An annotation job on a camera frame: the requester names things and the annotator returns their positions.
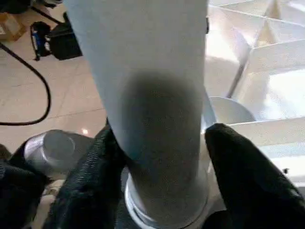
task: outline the silver cylinder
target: silver cylinder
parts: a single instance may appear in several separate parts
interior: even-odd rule
[[[66,0],[141,219],[182,228],[205,201],[199,172],[205,0]]]
[[[26,162],[52,179],[64,179],[86,153],[93,139],[65,132],[50,130],[30,138],[25,144]]]

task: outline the cardboard box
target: cardboard box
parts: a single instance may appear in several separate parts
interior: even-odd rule
[[[14,15],[0,13],[0,40],[16,41],[25,31],[25,26]]]

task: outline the black cable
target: black cable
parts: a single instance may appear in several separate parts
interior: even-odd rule
[[[50,109],[51,109],[51,92],[49,85],[45,78],[30,64],[28,64],[24,59],[22,59],[20,56],[18,56],[16,53],[14,53],[12,50],[10,50],[8,47],[6,47],[4,44],[0,42],[0,49],[3,49],[6,51],[9,55],[14,57],[16,60],[18,60],[20,63],[22,63],[24,66],[26,66],[28,69],[30,69],[37,77],[42,81],[44,84],[44,87],[46,89],[47,93],[47,108],[46,111],[44,112],[43,116],[39,119],[36,119],[34,121],[29,121],[29,122],[15,122],[15,123],[7,123],[7,122],[0,122],[0,125],[12,125],[12,126],[20,126],[20,125],[33,125],[42,122],[46,117],[48,116]]]
[[[55,22],[56,24],[62,24],[61,21],[51,17],[50,15],[46,14],[45,12],[42,12],[41,10],[35,8],[35,7],[31,7],[32,10],[34,10],[36,13],[41,14],[43,17],[46,17],[47,19],[51,20],[52,22]]]

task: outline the floor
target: floor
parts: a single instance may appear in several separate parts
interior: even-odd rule
[[[37,14],[22,16],[26,25],[45,21]],[[53,56],[33,60],[30,35],[6,43],[33,65],[48,81],[52,94],[46,120],[31,126],[0,126],[0,143],[14,152],[29,137],[51,129],[62,129],[94,137],[104,126],[106,112],[83,57],[59,61]],[[40,80],[21,63],[0,50],[0,121],[21,122],[39,118],[46,108],[46,93]]]

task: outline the black glove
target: black glove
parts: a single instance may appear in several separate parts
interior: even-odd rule
[[[305,228],[302,195],[249,139],[215,124],[206,130],[205,140],[228,210],[218,213],[227,219],[223,228]]]
[[[124,153],[107,125],[67,177],[43,228],[114,228],[124,166]]]
[[[48,183],[43,174],[26,164],[24,146],[25,143],[9,160],[6,159],[9,152],[1,147],[4,158],[0,159],[0,228],[3,229],[20,229],[30,223]]]

